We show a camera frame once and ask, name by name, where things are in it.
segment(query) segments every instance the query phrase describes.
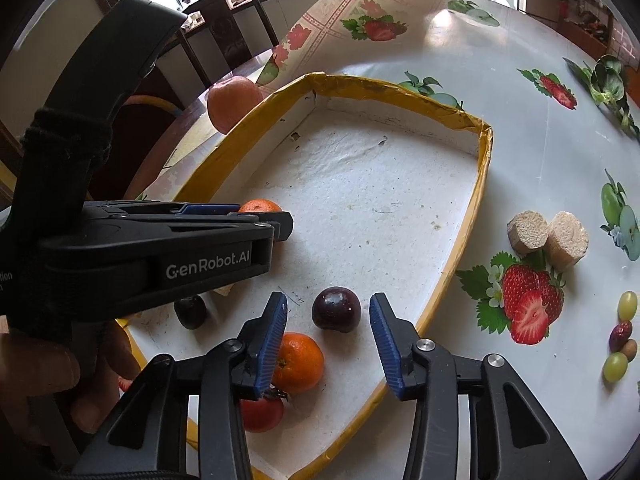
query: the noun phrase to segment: finger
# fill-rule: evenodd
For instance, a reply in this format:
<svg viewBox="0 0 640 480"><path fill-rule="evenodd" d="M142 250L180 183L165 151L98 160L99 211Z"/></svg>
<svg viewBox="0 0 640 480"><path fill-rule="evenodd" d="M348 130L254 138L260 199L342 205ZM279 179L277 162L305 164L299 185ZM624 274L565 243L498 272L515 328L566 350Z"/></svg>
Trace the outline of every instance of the finger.
<svg viewBox="0 0 640 480"><path fill-rule="evenodd" d="M71 404L71 418L85 433L95 433L119 398L118 375L99 354L91 382Z"/></svg>
<svg viewBox="0 0 640 480"><path fill-rule="evenodd" d="M121 377L133 380L140 373L140 365L131 353L129 337L117 322L108 324L100 350L111 369Z"/></svg>
<svg viewBox="0 0 640 480"><path fill-rule="evenodd" d="M31 420L26 397L13 395L11 390L0 390L0 409L15 434L23 440L46 445L40 428Z"/></svg>
<svg viewBox="0 0 640 480"><path fill-rule="evenodd" d="M73 388L79 379L78 361L62 345L0 334L0 388L35 397Z"/></svg>

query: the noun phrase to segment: plum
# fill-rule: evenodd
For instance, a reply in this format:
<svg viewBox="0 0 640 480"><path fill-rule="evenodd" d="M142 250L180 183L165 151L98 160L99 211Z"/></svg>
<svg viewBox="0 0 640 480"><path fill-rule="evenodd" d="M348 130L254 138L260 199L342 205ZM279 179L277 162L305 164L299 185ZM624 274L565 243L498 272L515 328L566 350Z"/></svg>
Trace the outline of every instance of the plum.
<svg viewBox="0 0 640 480"><path fill-rule="evenodd" d="M180 324L189 330L201 327L207 317L207 307L200 296L174 301L174 310Z"/></svg>
<svg viewBox="0 0 640 480"><path fill-rule="evenodd" d="M360 300L343 286L330 286L314 301L311 317L318 328L349 333L360 322Z"/></svg>

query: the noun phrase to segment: tomato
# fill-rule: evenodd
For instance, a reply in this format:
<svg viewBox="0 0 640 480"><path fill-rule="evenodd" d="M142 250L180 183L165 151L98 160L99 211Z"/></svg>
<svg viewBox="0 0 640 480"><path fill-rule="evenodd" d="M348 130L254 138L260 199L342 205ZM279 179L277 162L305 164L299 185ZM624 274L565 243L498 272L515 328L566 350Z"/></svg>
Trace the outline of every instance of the tomato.
<svg viewBox="0 0 640 480"><path fill-rule="evenodd" d="M262 433L275 428L284 415L282 399L240 400L240 412L245 431Z"/></svg>

